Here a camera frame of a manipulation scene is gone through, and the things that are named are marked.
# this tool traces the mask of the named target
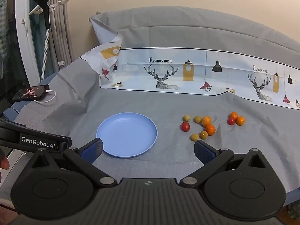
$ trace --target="wooden floor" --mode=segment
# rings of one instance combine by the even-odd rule
[[[0,225],[7,225],[13,219],[15,219],[18,214],[14,211],[5,209],[0,206]],[[279,212],[279,219],[283,221],[286,225],[300,225],[300,220],[291,219],[288,212],[287,207],[284,207]]]

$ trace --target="plate rim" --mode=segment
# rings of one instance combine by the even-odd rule
[[[134,115],[141,115],[141,116],[143,116],[143,117],[149,119],[149,120],[152,122],[152,124],[154,125],[155,130],[156,130],[156,137],[155,137],[155,140],[153,141],[153,143],[151,144],[151,146],[150,146],[148,149],[146,149],[146,150],[143,151],[142,153],[137,154],[137,155],[134,155],[134,156],[116,156],[116,155],[113,155],[113,154],[110,154],[110,153],[106,152],[106,151],[103,149],[104,152],[106,152],[107,154],[109,154],[109,155],[111,155],[111,156],[118,157],[118,158],[132,158],[132,157],[140,156],[140,155],[144,154],[145,152],[147,152],[147,151],[155,144],[155,142],[156,142],[156,140],[157,140],[157,137],[158,137],[158,130],[157,130],[156,124],[155,124],[150,118],[148,118],[147,116],[145,116],[145,115],[143,115],[143,114],[140,114],[140,113],[136,113],[136,112],[121,112],[121,113],[117,113],[117,114],[114,114],[114,115],[109,116],[108,118],[106,118],[105,120],[103,120],[102,123],[98,126],[97,131],[96,131],[96,138],[98,138],[98,137],[97,137],[97,133],[98,133],[99,128],[101,127],[101,125],[102,125],[106,120],[108,120],[108,119],[110,119],[110,118],[112,118],[113,116],[116,116],[116,115],[122,115],[122,114],[128,114],[128,113],[129,113],[129,114],[134,114]]]

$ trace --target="white charging cable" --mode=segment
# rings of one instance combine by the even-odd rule
[[[37,102],[37,103],[47,103],[49,101],[52,101],[56,97],[56,91],[46,90],[46,93],[48,93],[48,92],[54,92],[54,96],[50,100],[48,100],[48,101],[36,101],[35,100],[35,102]]]

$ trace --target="white door frame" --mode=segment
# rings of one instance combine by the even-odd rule
[[[35,48],[29,20],[29,0],[15,0],[16,29],[19,48],[30,86],[40,83]]]

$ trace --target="ridged black surface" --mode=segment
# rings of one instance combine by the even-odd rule
[[[95,199],[85,209],[71,217],[38,221],[21,215],[11,224],[279,225],[282,223],[274,217],[259,222],[236,221],[224,217],[207,206],[196,189],[183,188],[172,178],[126,178],[114,188],[99,190]]]

